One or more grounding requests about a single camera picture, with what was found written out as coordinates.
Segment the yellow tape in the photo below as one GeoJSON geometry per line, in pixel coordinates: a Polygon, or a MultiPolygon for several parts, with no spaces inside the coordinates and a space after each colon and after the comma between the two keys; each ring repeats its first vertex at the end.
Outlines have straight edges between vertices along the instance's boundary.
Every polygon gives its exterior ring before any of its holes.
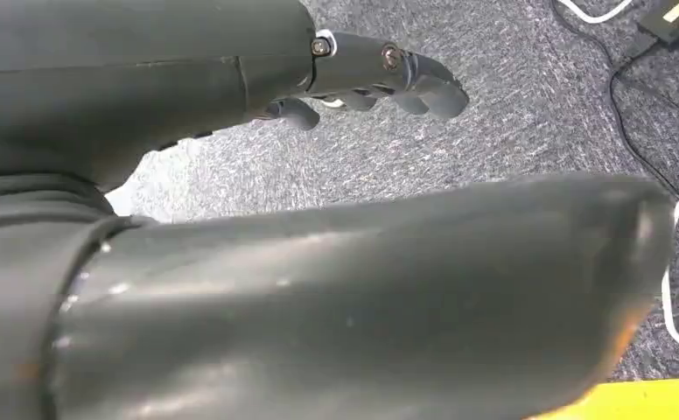
{"type": "Polygon", "coordinates": [[[675,7],[672,8],[672,10],[668,11],[666,15],[664,15],[664,20],[667,22],[674,22],[679,18],[679,4],[675,7]]]}
{"type": "Polygon", "coordinates": [[[530,420],[679,420],[679,379],[606,383],[581,401],[530,420]]]}

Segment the power adapter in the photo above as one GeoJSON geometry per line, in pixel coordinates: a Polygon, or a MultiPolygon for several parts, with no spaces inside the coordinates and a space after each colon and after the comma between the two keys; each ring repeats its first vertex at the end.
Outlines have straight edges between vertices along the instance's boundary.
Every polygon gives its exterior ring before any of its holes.
{"type": "Polygon", "coordinates": [[[639,22],[639,28],[665,46],[679,44],[679,0],[664,0],[639,22]]]}

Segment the gray carpet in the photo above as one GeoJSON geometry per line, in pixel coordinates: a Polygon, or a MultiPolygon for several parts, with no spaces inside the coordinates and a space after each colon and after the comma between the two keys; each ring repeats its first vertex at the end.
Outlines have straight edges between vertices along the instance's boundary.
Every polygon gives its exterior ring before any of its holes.
{"type": "MultiPolygon", "coordinates": [[[[601,97],[596,48],[556,25],[548,0],[311,0],[321,27],[384,37],[443,61],[472,98],[460,118],[323,112],[303,133],[257,122],[152,153],[115,194],[123,212],[161,221],[382,200],[526,174],[641,173],[601,97]]],[[[617,0],[584,0],[593,15],[617,0]]],[[[653,0],[591,26],[617,53],[653,0]]],[[[679,101],[679,51],[643,60],[635,77],[679,101]]],[[[635,141],[679,185],[679,115],[619,88],[635,141]]],[[[679,230],[672,269],[679,328],[679,230]]],[[[679,377],[679,346],[657,308],[614,380],[679,377]]]]}

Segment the black cable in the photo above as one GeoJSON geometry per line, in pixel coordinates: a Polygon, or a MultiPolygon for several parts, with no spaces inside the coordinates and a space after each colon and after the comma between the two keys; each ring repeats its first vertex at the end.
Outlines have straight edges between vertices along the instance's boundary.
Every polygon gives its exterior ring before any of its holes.
{"type": "MultiPolygon", "coordinates": [[[[577,35],[581,39],[584,39],[588,42],[593,43],[595,46],[599,48],[599,50],[602,52],[602,54],[605,56],[605,61],[609,65],[610,68],[613,68],[614,63],[613,63],[613,57],[610,55],[610,52],[607,49],[607,46],[605,43],[600,41],[597,37],[594,35],[591,35],[587,32],[579,30],[576,26],[571,24],[564,15],[561,14],[560,11],[558,11],[557,8],[557,3],[556,0],[551,0],[549,2],[551,11],[553,12],[554,18],[556,18],[556,21],[558,22],[559,25],[561,25],[563,28],[565,28],[567,31],[573,33],[574,35],[577,35]]],[[[655,99],[658,99],[662,102],[664,102],[666,105],[670,106],[672,109],[675,111],[679,112],[679,104],[675,101],[672,101],[669,99],[666,95],[662,94],[658,90],[656,90],[653,87],[650,87],[646,83],[640,81],[640,80],[633,80],[630,79],[629,77],[623,75],[623,74],[617,74],[616,77],[618,80],[623,83],[624,85],[628,86],[629,88],[633,88],[636,90],[639,90],[643,92],[644,94],[650,95],[654,97],[655,99]]]]}
{"type": "MultiPolygon", "coordinates": [[[[657,181],[669,192],[671,193],[677,200],[679,200],[679,190],[672,184],[669,179],[661,172],[659,171],[651,162],[648,161],[643,155],[641,155],[641,152],[635,147],[633,142],[631,142],[630,138],[628,137],[628,134],[626,133],[626,127],[625,124],[623,123],[623,115],[620,112],[620,108],[618,107],[617,102],[615,101],[615,92],[613,88],[613,82],[619,78],[621,73],[625,70],[627,70],[637,59],[640,57],[646,55],[651,49],[656,46],[657,44],[657,39],[654,37],[651,37],[650,35],[639,33],[639,36],[637,37],[637,41],[634,45],[632,45],[631,50],[626,53],[626,57],[622,59],[617,65],[613,64],[613,59],[610,56],[610,52],[607,49],[607,46],[605,43],[603,43],[601,40],[599,40],[597,37],[594,37],[591,34],[585,33],[583,31],[580,31],[578,28],[570,24],[564,16],[561,14],[560,11],[558,11],[557,5],[556,5],[556,0],[550,0],[550,7],[551,10],[553,11],[554,17],[556,18],[556,21],[564,27],[566,30],[569,32],[573,33],[574,35],[577,35],[581,39],[584,39],[586,41],[592,42],[594,45],[598,46],[599,49],[602,51],[602,53],[605,55],[606,62],[610,65],[611,71],[610,75],[607,79],[607,86],[605,89],[605,94],[607,96],[608,103],[610,104],[610,110],[612,111],[612,114],[615,118],[616,126],[618,127],[618,133],[620,135],[620,140],[623,144],[623,146],[628,150],[628,152],[633,156],[636,160],[641,163],[641,165],[646,169],[649,173],[651,173],[652,176],[656,178],[657,181]]],[[[673,106],[673,108],[676,108],[679,110],[679,105],[677,105],[675,102],[670,100],[669,98],[663,96],[662,94],[658,93],[654,89],[652,89],[649,86],[643,85],[643,83],[631,80],[630,83],[627,85],[631,87],[633,85],[633,88],[638,88],[639,90],[648,93],[654,97],[661,98],[663,99],[666,103],[670,104],[673,106]]]]}

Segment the white cable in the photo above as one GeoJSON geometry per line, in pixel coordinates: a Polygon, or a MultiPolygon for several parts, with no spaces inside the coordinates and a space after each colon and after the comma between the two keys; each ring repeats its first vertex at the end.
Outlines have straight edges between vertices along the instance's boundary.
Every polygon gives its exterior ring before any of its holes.
{"type": "Polygon", "coordinates": [[[574,4],[574,2],[572,2],[571,0],[558,0],[558,1],[561,2],[561,4],[563,4],[564,6],[568,7],[570,11],[573,11],[578,18],[584,20],[588,24],[595,25],[602,24],[612,18],[615,18],[616,16],[618,16],[619,13],[624,11],[633,0],[623,0],[623,3],[618,4],[617,6],[615,6],[615,9],[610,10],[609,12],[602,16],[590,16],[586,14],[584,10],[579,9],[579,6],[574,4]]]}
{"type": "MultiPolygon", "coordinates": [[[[675,206],[675,226],[679,221],[679,201],[675,206]]],[[[669,335],[679,344],[679,332],[675,327],[675,317],[672,313],[672,289],[669,285],[669,267],[664,272],[664,277],[661,279],[661,306],[664,310],[664,324],[667,326],[669,335]]]]}

